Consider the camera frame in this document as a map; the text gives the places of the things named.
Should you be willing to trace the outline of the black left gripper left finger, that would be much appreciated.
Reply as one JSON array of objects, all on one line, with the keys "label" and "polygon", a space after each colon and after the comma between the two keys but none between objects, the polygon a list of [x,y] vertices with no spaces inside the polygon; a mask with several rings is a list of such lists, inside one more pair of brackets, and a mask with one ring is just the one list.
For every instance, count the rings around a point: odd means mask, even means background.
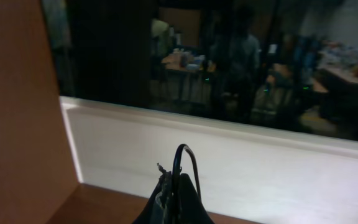
[{"label": "black left gripper left finger", "polygon": [[157,166],[162,174],[144,209],[134,220],[133,224],[172,223],[172,173],[166,171],[159,163]]}]

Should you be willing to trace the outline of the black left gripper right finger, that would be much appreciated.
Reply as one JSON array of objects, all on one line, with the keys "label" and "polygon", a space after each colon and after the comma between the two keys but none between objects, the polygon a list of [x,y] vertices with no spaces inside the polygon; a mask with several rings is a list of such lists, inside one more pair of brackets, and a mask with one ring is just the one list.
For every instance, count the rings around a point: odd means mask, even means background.
[{"label": "black left gripper right finger", "polygon": [[181,174],[178,186],[178,222],[182,224],[214,224],[205,210],[188,174]]}]

